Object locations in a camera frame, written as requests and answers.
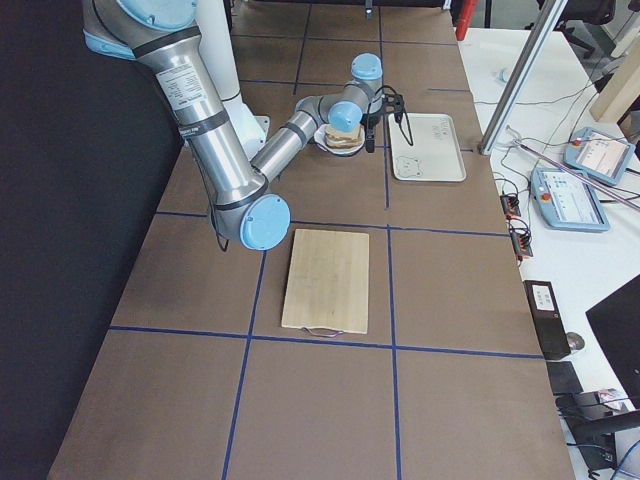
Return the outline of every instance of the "black wall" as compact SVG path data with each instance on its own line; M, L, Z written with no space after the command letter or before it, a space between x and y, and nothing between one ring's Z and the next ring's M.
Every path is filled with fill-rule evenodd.
M148 72L80 0L0 8L0 478L45 478L177 158Z

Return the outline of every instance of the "blue and white device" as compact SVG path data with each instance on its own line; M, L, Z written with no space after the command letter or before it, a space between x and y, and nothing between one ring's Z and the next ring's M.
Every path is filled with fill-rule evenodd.
M551 228L579 232L605 232L610 228L593 188L567 172L534 169L531 192Z
M635 145L587 127L571 138L564 162L612 187L620 182L634 151Z

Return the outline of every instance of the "bread slice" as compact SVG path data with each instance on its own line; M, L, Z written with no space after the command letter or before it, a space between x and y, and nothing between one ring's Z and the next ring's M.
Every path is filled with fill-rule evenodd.
M324 141L327 147L334 149L347 149L358 147L362 144L362 136L360 135L361 126L357 125L350 132L341 132L327 124L324 131Z

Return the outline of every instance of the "light blue joint cap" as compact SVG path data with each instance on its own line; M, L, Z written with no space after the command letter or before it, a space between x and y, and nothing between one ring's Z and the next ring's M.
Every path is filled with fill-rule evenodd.
M135 60L135 56L129 47L114 43L104 38L91 35L84 30L84 41L92 52L106 55L108 57L121 58L123 60Z
M351 63L351 75L356 80L382 78L382 63L373 53L361 53Z
M289 205L282 197L269 193L245 212L240 223L240 241L252 250L269 250L285 237L289 223Z
M342 100L329 110L329 123L341 132L351 132L360 123L362 110L353 102Z
M136 22L162 32L176 32L196 18L196 0L117 0Z

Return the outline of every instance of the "red object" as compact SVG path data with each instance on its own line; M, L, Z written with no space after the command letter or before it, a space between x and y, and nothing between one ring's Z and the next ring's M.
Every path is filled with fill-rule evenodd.
M462 6L462 11L458 17L458 25L456 26L456 38L458 41L464 40L467 35L467 30L471 24L471 18L473 18L473 12L476 10L478 0L465 0Z

